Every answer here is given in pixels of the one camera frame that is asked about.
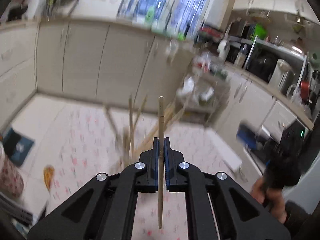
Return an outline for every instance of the bottle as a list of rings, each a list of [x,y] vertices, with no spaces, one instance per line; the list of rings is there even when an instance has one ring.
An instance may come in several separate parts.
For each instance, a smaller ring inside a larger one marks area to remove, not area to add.
[[[147,15],[146,15],[146,23],[152,23],[153,22],[153,19],[155,17],[155,11],[156,11],[156,8],[154,6],[150,6],[148,11],[147,11]]]
[[[245,59],[247,58],[248,55],[248,45],[244,44],[243,47],[240,48],[238,52],[238,56],[233,64],[234,67],[242,68]]]

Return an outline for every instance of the drawer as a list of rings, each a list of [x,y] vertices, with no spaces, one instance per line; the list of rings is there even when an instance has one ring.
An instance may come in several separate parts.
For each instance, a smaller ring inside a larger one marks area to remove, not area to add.
[[[283,130],[296,119],[297,117],[278,100],[265,119],[263,126],[280,142]]]
[[[37,26],[0,32],[0,76],[34,56]]]

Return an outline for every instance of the countertop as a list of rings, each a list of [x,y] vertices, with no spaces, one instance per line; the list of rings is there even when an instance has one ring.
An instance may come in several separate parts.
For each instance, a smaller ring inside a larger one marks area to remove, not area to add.
[[[286,96],[284,96],[279,90],[270,87],[266,82],[258,78],[256,75],[250,73],[247,70],[235,68],[231,63],[225,63],[226,68],[231,68],[234,72],[237,72],[245,77],[248,77],[252,82],[262,87],[263,90],[268,92],[270,95],[274,96],[282,104],[284,104],[292,113],[294,113],[297,118],[305,124],[305,126],[311,131],[314,127],[314,123],[306,116],[303,109],[301,109],[296,104],[292,103]]]

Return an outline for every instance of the human hand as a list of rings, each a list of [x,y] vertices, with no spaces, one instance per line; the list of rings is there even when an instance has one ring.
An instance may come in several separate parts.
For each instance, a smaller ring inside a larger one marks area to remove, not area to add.
[[[255,184],[252,186],[250,195],[260,204],[262,204],[267,197],[267,199],[273,204],[270,213],[283,224],[287,218],[287,212],[284,209],[285,204],[281,190],[268,188],[267,192],[264,193],[262,191],[263,183],[263,178],[257,179]]]

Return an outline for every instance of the metal screw cap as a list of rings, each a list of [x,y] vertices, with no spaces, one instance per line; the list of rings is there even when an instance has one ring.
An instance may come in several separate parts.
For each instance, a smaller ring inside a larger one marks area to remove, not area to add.
[[[139,170],[141,170],[145,167],[144,163],[136,163],[134,166]]]
[[[217,174],[218,179],[224,180],[227,178],[227,175],[224,172],[219,172]]]
[[[105,180],[106,178],[107,178],[107,175],[104,174],[104,173],[99,173],[99,174],[97,175],[97,180],[103,181],[103,180]]]
[[[185,162],[180,163],[179,167],[182,168],[182,169],[187,169],[187,168],[189,168],[189,163],[185,163]]]

